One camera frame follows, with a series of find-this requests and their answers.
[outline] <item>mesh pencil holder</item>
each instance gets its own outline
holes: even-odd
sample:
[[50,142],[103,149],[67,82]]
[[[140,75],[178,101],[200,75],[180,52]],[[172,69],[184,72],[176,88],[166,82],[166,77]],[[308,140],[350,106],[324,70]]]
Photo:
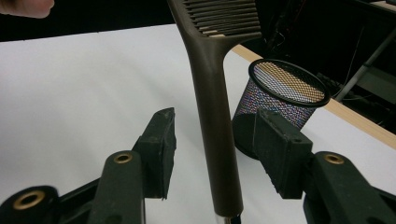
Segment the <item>mesh pencil holder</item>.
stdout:
[[233,116],[233,137],[235,146],[253,159],[257,159],[253,135],[259,107],[279,113],[301,130],[315,109],[331,98],[317,77],[292,63],[260,59],[248,73],[250,79]]

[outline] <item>white table surface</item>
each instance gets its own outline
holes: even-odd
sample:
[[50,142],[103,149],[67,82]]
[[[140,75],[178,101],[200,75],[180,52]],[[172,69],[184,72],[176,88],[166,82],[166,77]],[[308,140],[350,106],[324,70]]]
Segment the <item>white table surface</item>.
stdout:
[[[224,62],[231,112],[249,62]],[[147,223],[215,223],[187,53],[175,25],[0,43],[0,203],[50,185],[63,195],[131,149],[152,115],[176,110],[177,151],[168,200],[146,199]],[[354,161],[396,194],[396,150],[318,109],[303,128],[314,151]],[[303,201],[283,201],[258,161],[237,151],[244,223],[306,223]]]

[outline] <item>comb teeth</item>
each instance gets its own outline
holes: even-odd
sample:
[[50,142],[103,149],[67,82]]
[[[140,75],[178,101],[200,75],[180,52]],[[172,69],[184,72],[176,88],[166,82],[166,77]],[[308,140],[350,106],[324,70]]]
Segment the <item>comb teeth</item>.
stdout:
[[242,35],[260,31],[254,0],[185,0],[191,21],[207,36]]

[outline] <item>black mesh cup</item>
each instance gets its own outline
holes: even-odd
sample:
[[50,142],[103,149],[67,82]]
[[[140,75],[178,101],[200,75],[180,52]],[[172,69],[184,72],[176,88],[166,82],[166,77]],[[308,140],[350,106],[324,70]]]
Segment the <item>black mesh cup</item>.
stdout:
[[257,159],[253,135],[259,107],[279,113],[301,130],[315,109],[331,98],[317,77],[292,63],[260,59],[248,73],[250,79],[233,116],[233,138],[235,146],[253,159]]

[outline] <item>human hand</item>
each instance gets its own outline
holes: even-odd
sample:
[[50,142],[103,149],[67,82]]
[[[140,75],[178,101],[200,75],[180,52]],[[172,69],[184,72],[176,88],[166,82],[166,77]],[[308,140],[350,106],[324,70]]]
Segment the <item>human hand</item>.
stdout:
[[0,13],[13,16],[45,18],[54,0],[0,0]]

